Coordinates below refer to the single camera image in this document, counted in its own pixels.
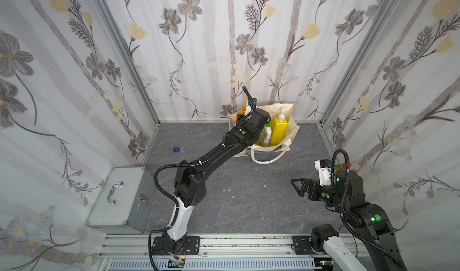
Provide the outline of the orange dish soap bottle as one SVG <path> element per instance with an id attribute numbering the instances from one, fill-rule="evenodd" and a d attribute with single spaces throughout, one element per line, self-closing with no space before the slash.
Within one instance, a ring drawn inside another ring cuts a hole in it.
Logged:
<path id="1" fill-rule="evenodd" d="M 245 116 L 249 114 L 251 111 L 252 111 L 251 107 L 247 103 L 245 103 L 243 104 L 242 108 L 238 109 L 237 114 Z"/>

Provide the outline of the yellow pump dish soap bottle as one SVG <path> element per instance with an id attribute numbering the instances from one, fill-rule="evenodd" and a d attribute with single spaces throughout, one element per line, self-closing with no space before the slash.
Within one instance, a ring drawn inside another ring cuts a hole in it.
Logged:
<path id="1" fill-rule="evenodd" d="M 285 138 L 288 120 L 286 118 L 286 111 L 287 107 L 283 106 L 281 108 L 281 112 L 273 119 L 271 125 L 271 139 L 270 139 L 270 146 L 277 146 L 279 145 L 282 140 Z"/>

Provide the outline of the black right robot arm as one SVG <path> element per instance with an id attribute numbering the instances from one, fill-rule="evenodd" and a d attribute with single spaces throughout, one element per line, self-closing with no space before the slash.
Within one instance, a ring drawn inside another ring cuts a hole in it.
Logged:
<path id="1" fill-rule="evenodd" d="M 365 245 L 376 270 L 406 270 L 395 228 L 382 207 L 366 200 L 363 179 L 351 166 L 348 153 L 338 149 L 331 159 L 315 162 L 317 180 L 293 179 L 291 185 L 300 197 L 338 213 L 343 227 Z"/>

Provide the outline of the white green-capped soap bottle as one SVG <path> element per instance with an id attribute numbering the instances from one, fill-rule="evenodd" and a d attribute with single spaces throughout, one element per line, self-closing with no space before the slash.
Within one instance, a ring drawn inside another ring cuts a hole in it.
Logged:
<path id="1" fill-rule="evenodd" d="M 263 127 L 263 130 L 261 132 L 261 138 L 259 140 L 258 145 L 260 146 L 269 146 L 270 145 L 270 140 L 271 140 L 271 135 L 272 135 L 272 123 L 268 123 Z"/>

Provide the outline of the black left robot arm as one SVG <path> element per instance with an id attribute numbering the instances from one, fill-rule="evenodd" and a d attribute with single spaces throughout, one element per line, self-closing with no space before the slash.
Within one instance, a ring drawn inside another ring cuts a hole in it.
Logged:
<path id="1" fill-rule="evenodd" d="M 290 150 L 299 130 L 292 116 L 293 108 L 294 105 L 289 103 L 251 105 L 250 111 L 224 134 L 222 142 L 204 156 L 191 162 L 163 165 L 154 172 L 156 189 L 173 201 L 174 209 L 168 225 L 157 230 L 161 236 L 149 239 L 150 255 L 160 252 L 176 255 L 185 249 L 193 209 L 207 194 L 206 181 L 223 163 L 248 152 L 254 163 L 268 165 Z M 158 176 L 166 169 L 177 170 L 173 194 L 159 184 Z"/>

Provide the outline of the cream canvas starry-night shopping bag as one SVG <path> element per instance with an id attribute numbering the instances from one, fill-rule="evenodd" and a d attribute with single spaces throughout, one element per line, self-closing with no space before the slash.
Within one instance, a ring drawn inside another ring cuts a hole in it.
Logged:
<path id="1" fill-rule="evenodd" d="M 291 150 L 291 145 L 298 133 L 299 125 L 295 122 L 293 118 L 293 110 L 295 104 L 291 103 L 275 103 L 265 106 L 258 106 L 257 109 L 265 110 L 269 113 L 272 119 L 278 117 L 281 113 L 285 114 L 287 120 L 286 133 L 284 138 L 280 141 L 278 145 L 275 146 L 261 146 L 258 143 L 255 143 L 249 147 L 246 147 L 243 151 L 234 155 L 234 158 L 241 158 L 250 156 L 252 161 L 260 165 L 268 165 L 276 162 L 278 159 L 284 156 L 287 151 Z M 259 161 L 256 159 L 255 155 L 259 153 L 268 153 L 268 152 L 278 152 L 278 156 L 268 160 L 268 161 Z"/>

